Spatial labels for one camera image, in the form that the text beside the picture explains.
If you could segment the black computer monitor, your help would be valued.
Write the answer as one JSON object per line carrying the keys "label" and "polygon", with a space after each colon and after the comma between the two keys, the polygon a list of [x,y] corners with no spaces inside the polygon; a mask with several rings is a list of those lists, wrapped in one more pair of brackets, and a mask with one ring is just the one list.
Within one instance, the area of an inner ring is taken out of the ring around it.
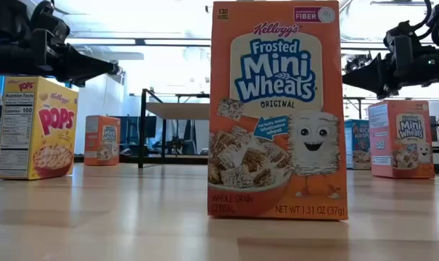
{"label": "black computer monitor", "polygon": [[[139,145],[140,117],[124,116],[120,117],[120,142],[122,144]],[[156,116],[145,117],[145,139],[154,138],[156,136]]]}

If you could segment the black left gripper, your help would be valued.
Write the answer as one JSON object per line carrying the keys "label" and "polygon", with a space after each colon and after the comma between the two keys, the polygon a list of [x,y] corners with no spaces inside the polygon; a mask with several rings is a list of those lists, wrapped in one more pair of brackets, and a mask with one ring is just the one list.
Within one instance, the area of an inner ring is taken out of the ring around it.
{"label": "black left gripper", "polygon": [[86,56],[70,47],[70,76],[65,74],[64,55],[68,48],[58,37],[47,29],[35,29],[32,33],[32,52],[35,64],[56,80],[79,88],[88,83],[103,83],[112,79],[113,63]]}

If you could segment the blue Rice Krispies cereal box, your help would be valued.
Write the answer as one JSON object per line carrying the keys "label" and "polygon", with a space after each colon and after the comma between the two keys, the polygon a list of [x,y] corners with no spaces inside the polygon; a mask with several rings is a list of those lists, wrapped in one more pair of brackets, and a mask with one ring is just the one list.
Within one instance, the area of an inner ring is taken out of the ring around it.
{"label": "blue Rice Krispies cereal box", "polygon": [[368,120],[345,121],[346,167],[352,170],[369,170],[371,164]]}

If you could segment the orange Frosted Mini Wheats box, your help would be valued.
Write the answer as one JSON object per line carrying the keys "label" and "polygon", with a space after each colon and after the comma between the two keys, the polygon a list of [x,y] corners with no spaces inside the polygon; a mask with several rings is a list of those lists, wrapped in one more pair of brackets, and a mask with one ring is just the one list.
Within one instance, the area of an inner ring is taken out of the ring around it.
{"label": "orange Frosted Mini Wheats box", "polygon": [[86,117],[83,162],[88,166],[117,165],[120,157],[120,119]]}
{"label": "orange Frosted Mini Wheats box", "polygon": [[368,114],[372,175],[435,177],[427,101],[381,101],[369,106]]}
{"label": "orange Frosted Mini Wheats box", "polygon": [[208,214],[346,220],[339,1],[212,15]]}

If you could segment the yellow Corn Pops cereal box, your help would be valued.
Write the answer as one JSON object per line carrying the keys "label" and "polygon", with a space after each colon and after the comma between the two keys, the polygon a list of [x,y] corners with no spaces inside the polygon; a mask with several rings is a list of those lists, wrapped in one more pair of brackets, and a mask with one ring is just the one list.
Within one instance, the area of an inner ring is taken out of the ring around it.
{"label": "yellow Corn Pops cereal box", "polygon": [[70,173],[78,92],[39,76],[5,78],[0,179],[38,180]]}

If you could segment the black ceiling spotlight cluster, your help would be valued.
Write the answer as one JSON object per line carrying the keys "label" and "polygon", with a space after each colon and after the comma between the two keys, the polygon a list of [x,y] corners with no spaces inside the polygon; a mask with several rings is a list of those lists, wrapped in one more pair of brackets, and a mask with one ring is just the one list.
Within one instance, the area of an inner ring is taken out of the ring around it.
{"label": "black ceiling spotlight cluster", "polygon": [[345,55],[344,71],[346,73],[353,72],[361,67],[368,65],[372,61],[372,55],[368,54],[347,54]]}

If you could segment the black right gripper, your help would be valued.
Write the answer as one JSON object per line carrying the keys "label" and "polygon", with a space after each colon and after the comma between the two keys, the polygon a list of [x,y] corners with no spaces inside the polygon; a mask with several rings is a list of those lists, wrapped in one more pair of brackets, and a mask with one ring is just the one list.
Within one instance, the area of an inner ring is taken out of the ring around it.
{"label": "black right gripper", "polygon": [[[370,91],[379,99],[387,97],[387,91],[399,91],[404,86],[429,85],[427,46],[423,47],[420,43],[386,43],[386,47],[390,53],[385,56],[385,66],[378,54],[363,66],[349,67],[342,82]],[[385,68],[384,88],[382,76]]]}

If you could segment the wooden shelf black metal frame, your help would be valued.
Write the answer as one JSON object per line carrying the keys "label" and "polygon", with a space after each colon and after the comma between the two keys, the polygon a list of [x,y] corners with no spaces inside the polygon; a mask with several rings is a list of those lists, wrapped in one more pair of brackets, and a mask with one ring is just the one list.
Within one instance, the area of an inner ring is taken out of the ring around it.
{"label": "wooden shelf black metal frame", "polygon": [[[153,99],[155,99],[157,102],[148,102],[147,97],[151,96]],[[177,98],[181,98],[182,96],[185,97],[196,97],[196,98],[210,98],[209,94],[176,94]],[[142,93],[140,96],[141,99],[141,106],[140,106],[140,122],[139,127],[141,129],[141,133],[139,134],[139,141],[140,144],[144,143],[145,138],[147,137],[144,132],[147,127],[146,124],[146,117],[147,112],[151,112],[155,114],[157,117],[160,117],[162,120],[209,120],[210,119],[210,104],[204,104],[204,103],[165,103],[163,102],[158,96],[155,95],[154,92],[150,91],[149,89],[142,89]],[[325,94],[321,98],[322,102],[326,102],[326,105],[329,105],[329,107],[335,107],[336,104],[341,105],[344,100],[359,100],[359,102],[364,99],[360,97],[344,97],[343,95],[340,95],[340,97],[333,97],[329,96],[329,94]],[[257,119],[254,117],[245,117],[242,115],[242,120],[245,120],[246,123],[251,123],[252,120],[253,123],[257,123]],[[144,145],[139,145],[139,156],[135,158],[135,163],[138,164],[138,168],[143,168],[143,164],[148,163],[154,163],[154,164],[185,164],[185,165],[206,165],[207,160],[206,159],[188,159],[186,162],[182,163],[180,159],[166,159],[165,156],[165,138],[166,138],[166,130],[165,130],[165,123],[163,123],[164,127],[162,130],[162,151],[161,156],[158,158],[150,158],[149,156],[146,156],[146,154],[149,154],[148,152],[144,151]]]}

